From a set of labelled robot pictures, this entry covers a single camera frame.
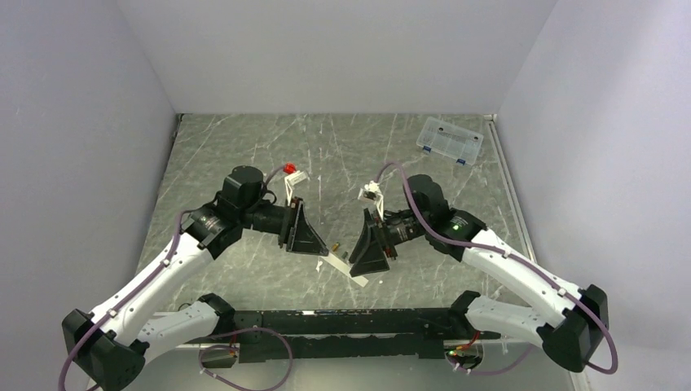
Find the white remote control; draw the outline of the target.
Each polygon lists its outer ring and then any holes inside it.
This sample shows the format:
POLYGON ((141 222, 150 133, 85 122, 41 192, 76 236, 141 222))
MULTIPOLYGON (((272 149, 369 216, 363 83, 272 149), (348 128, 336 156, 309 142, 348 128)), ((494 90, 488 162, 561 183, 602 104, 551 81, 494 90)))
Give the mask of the white remote control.
POLYGON ((342 261, 336 254, 334 253, 329 253, 327 256, 320 256, 320 261, 326 262, 330 266, 332 266, 334 269, 338 270, 341 272, 345 277, 347 277, 349 280, 352 282, 356 283, 359 285, 361 288, 364 288, 368 285, 368 279, 366 279, 363 276, 351 276, 350 275, 350 267, 348 264, 344 261, 342 261))

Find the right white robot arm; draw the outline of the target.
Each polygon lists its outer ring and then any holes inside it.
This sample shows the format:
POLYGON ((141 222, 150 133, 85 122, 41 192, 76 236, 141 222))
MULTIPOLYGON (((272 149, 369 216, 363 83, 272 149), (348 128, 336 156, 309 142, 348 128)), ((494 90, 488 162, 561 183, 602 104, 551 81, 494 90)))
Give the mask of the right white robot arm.
POLYGON ((359 198, 375 208, 363 211, 363 229, 349 259, 351 276, 389 270, 397 245, 425 238, 434 250, 484 272, 525 302, 511 305, 464 291, 448 310, 457 337, 494 332, 520 339, 571 372, 594 368, 591 358, 600 343, 614 344, 601 288, 581 288, 528 260, 482 220, 451 207, 428 175, 405 179, 403 190, 407 209, 389 211, 377 182, 360 189, 359 198))

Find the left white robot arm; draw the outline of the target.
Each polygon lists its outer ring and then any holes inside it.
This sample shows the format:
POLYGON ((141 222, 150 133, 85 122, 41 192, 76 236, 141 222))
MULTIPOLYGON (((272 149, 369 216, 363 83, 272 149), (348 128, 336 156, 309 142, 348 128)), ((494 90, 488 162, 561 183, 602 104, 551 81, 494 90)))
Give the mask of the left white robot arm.
POLYGON ((304 202, 293 193, 307 174, 294 165, 284 173, 283 204, 268 200, 273 174, 253 166, 235 167, 214 198, 182 211, 163 250, 126 286, 89 311, 73 310, 62 322, 68 356, 59 389, 72 364, 103 390, 126 388, 155 358, 189 340, 227 340, 235 332, 235 309, 220 296, 205 294, 187 309, 155 317, 160 304, 197 271, 238 242, 244 231, 275 235, 289 253, 325 256, 328 247, 306 219, 304 202))

